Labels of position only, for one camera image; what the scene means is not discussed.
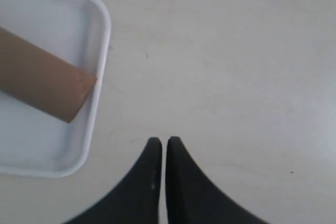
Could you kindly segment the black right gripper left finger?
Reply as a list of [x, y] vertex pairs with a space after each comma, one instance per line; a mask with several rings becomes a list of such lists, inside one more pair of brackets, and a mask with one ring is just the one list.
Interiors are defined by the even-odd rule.
[[162, 143], [151, 137], [115, 188], [68, 223], [159, 223], [161, 175]]

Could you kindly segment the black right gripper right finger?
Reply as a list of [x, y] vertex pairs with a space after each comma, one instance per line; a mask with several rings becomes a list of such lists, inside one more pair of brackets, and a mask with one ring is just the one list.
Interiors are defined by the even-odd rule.
[[225, 195], [177, 136], [167, 143], [165, 193], [169, 223], [266, 223]]

